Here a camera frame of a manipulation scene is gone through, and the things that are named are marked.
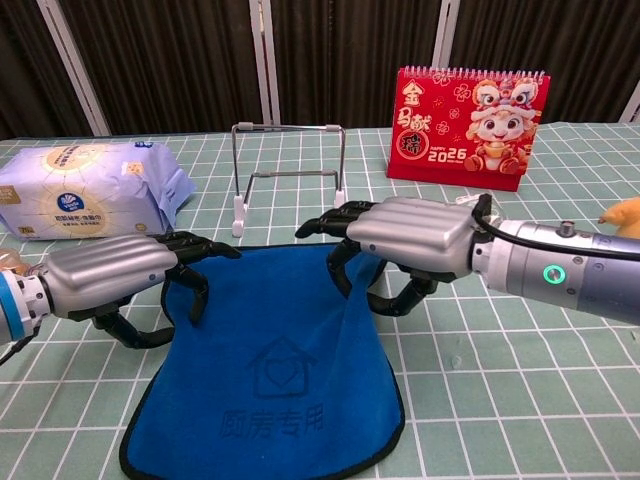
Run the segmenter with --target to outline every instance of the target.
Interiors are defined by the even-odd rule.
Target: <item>robotic hand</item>
[[[481,195],[473,208],[400,197],[347,202],[308,220],[296,237],[343,238],[327,266],[345,296],[345,265],[361,251],[408,273],[397,297],[369,293],[381,315],[406,315],[438,282],[476,273],[492,290],[640,325],[640,241],[578,231],[570,221],[496,226],[487,221],[491,200]]]
[[[0,345],[16,342],[0,365],[20,351],[53,313],[75,321],[93,319],[129,348],[154,348],[173,338],[173,328],[139,332],[120,313],[133,296],[166,280],[190,288],[190,320],[199,321],[207,304],[207,279],[186,265],[205,257],[240,257],[224,243],[188,232],[160,236],[127,235],[59,250],[26,276],[0,272]]]

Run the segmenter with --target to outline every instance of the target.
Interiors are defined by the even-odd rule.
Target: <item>table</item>
[[[298,225],[333,202],[330,177],[258,179],[244,236],[233,238],[230,134],[0,142],[0,164],[21,147],[164,142],[197,185],[177,228],[233,245],[298,243]],[[350,200],[391,195],[453,202],[479,190],[389,180],[389,129],[348,130]],[[337,168],[338,138],[320,132],[240,135],[240,186],[260,170]],[[491,192],[510,219],[613,233],[597,218],[640,190],[640,126],[541,126],[517,193]],[[308,241],[318,241],[315,237]],[[34,264],[79,241],[0,246]],[[385,273],[387,293],[407,277]],[[160,289],[124,314],[141,330],[167,324]],[[357,478],[640,478],[640,328],[487,291],[477,276],[442,284],[410,315],[375,317],[407,423],[396,449]],[[0,368],[0,478],[124,478],[122,435],[168,347],[130,351],[91,322],[49,319]]]

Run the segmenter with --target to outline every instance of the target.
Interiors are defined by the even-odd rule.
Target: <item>black cable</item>
[[[7,363],[9,361],[9,359],[11,357],[13,357],[16,353],[18,353],[20,350],[22,350],[24,347],[26,347],[31,340],[33,340],[35,337],[37,337],[38,336],[38,332],[40,332],[40,326],[39,325],[33,329],[33,334],[32,335],[29,335],[28,337],[21,338],[16,343],[14,343],[11,346],[11,348],[9,349],[9,351],[2,358],[0,358],[0,367],[2,365],[4,365],[5,363]]]
[[[529,240],[527,238],[521,238],[516,235],[507,233],[499,228],[494,227],[483,218],[483,212],[487,210],[487,207],[491,206],[491,196],[484,194],[480,196],[478,203],[471,212],[471,216],[476,223],[482,227],[486,232],[490,233],[496,238],[504,240],[505,242],[513,243],[521,247],[533,248],[536,250],[544,250],[555,253],[566,253],[568,255],[580,255],[586,257],[597,258],[609,258],[612,260],[631,260],[634,262],[640,262],[640,254],[633,252],[618,252],[615,250],[599,250],[595,248],[581,248],[581,247],[569,247],[564,245],[555,245],[553,243],[538,242],[536,240]]]

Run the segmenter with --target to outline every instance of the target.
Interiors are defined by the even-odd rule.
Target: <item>blue towel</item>
[[[191,292],[166,289],[175,337],[120,447],[130,478],[345,478],[393,450],[404,409],[366,298],[380,263],[349,263],[346,300],[326,268],[333,247],[192,265],[211,286],[195,327]]]

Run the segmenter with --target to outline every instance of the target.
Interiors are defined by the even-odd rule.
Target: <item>curtain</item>
[[[35,0],[0,2],[0,140],[91,135]]]
[[[451,66],[545,70],[542,121],[617,122],[640,79],[640,2],[463,0]]]
[[[60,0],[113,134],[262,121],[249,4]]]
[[[431,65],[439,0],[271,0],[282,123],[388,127],[397,71]]]

